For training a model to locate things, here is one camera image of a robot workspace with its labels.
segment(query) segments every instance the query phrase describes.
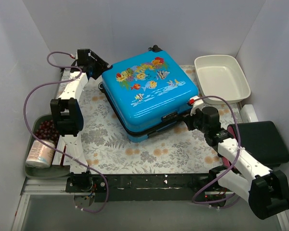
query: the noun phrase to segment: white wall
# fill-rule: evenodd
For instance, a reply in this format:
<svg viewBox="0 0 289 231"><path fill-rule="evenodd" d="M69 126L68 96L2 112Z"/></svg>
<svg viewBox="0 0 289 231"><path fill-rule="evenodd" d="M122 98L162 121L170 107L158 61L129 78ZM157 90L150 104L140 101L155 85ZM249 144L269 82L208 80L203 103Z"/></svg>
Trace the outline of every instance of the white wall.
<svg viewBox="0 0 289 231"><path fill-rule="evenodd" d="M252 91L246 102L276 124L289 148L289 0L266 0L237 59ZM289 163L282 170L289 181Z"/></svg>
<svg viewBox="0 0 289 231"><path fill-rule="evenodd" d="M265 0L23 0L51 51L91 48L109 63L153 44L179 64L235 56ZM60 64L67 59L57 57Z"/></svg>
<svg viewBox="0 0 289 231"><path fill-rule="evenodd" d="M29 139L23 103L40 83L59 77L46 63L49 50L21 0L0 1L0 230L12 227L25 179L25 151ZM34 120L49 112L56 86L37 92L28 105Z"/></svg>

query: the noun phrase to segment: white plastic container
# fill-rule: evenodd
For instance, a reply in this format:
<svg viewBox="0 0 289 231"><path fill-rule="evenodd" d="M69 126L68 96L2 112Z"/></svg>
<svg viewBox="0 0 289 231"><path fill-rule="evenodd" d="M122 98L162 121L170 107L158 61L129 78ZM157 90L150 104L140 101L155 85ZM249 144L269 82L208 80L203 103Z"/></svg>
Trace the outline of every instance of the white plastic container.
<svg viewBox="0 0 289 231"><path fill-rule="evenodd" d="M230 55L207 55L195 59L200 92L216 95L229 103L237 103L250 96L250 87L237 62ZM204 99L209 104L225 104L215 98Z"/></svg>

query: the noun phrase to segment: floral tablecloth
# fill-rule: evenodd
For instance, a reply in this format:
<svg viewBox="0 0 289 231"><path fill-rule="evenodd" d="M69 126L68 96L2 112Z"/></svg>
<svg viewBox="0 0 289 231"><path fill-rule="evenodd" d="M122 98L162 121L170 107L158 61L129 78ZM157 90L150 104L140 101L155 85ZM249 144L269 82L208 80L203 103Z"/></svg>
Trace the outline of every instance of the floral tablecloth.
<svg viewBox="0 0 289 231"><path fill-rule="evenodd" d="M193 66L181 66L198 85ZM69 71L62 79L69 78ZM88 164L105 174L151 173L207 173L222 164L217 153L210 148L201 132L188 131L185 123L141 143L130 142L106 97L98 89L101 79L90 79L80 97L84 117L81 140ZM58 96L66 84L61 84ZM238 106L231 105L238 122ZM233 123L227 106L215 106L224 128Z"/></svg>

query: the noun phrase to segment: black cushion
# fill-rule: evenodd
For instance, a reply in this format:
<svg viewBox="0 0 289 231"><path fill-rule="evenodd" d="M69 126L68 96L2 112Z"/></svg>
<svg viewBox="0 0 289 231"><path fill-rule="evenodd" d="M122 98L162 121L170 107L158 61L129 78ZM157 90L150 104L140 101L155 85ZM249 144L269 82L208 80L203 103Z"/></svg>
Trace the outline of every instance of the black cushion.
<svg viewBox="0 0 289 231"><path fill-rule="evenodd" d="M231 127L236 133L235 125ZM241 146L260 163L276 167L289 161L289 151L272 121L238 124Z"/></svg>

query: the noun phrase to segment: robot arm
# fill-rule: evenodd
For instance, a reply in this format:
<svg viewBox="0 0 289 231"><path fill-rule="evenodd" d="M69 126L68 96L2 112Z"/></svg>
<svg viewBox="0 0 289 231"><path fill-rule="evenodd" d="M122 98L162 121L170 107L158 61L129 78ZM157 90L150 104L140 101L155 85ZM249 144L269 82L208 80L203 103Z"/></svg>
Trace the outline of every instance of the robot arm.
<svg viewBox="0 0 289 231"><path fill-rule="evenodd" d="M184 121L189 130L198 129L203 132L207 144L230 162L234 161L238 149L241 149L235 167L242 176L229 171L217 181L219 186L228 188L247 201L253 213L260 219L289 209L286 175L280 170L273 171L262 165L246 150L238 147L232 135L221 127L216 108L205 107L200 110L196 106L195 113L186 117ZM226 169L225 166L213 168L209 175L216 178Z"/></svg>
<svg viewBox="0 0 289 231"><path fill-rule="evenodd" d="M108 69L108 63L89 49L77 50L76 59L77 66L82 69L83 73L74 81L69 82L58 99L51 100L50 106L53 123L62 136L67 153L82 163L86 163L79 135L79 132L83 129L84 121L78 102L89 79L91 77L97 79ZM78 75L79 71L72 69L70 79L76 78ZM86 171L86 167L73 160L71 161L71 173L82 174Z"/></svg>

